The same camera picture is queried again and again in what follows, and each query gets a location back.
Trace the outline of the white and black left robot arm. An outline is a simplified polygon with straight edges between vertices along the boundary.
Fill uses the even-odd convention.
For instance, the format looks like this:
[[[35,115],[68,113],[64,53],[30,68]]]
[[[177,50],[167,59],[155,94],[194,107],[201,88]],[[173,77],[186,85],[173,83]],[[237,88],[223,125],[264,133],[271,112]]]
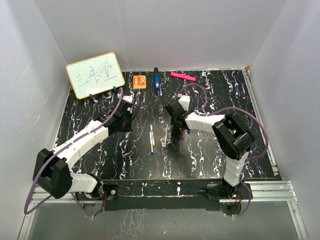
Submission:
[[[36,158],[33,181],[55,199],[67,193],[85,193],[97,200],[103,195],[103,182],[87,173],[72,172],[83,155],[112,134],[132,130],[135,100],[124,96],[113,115],[98,114],[71,139],[52,150],[42,149]]]

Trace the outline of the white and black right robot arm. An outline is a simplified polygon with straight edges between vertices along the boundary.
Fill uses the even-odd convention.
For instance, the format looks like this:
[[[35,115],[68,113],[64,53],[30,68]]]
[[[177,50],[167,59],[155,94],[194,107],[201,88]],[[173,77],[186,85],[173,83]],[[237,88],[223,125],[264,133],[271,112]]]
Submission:
[[[225,173],[220,183],[209,183],[199,195],[207,199],[233,199],[245,186],[244,168],[255,143],[255,136],[245,122],[236,113],[200,115],[183,107],[179,101],[165,106],[171,117],[172,132],[180,130],[197,130],[215,135],[222,152],[226,156]]]

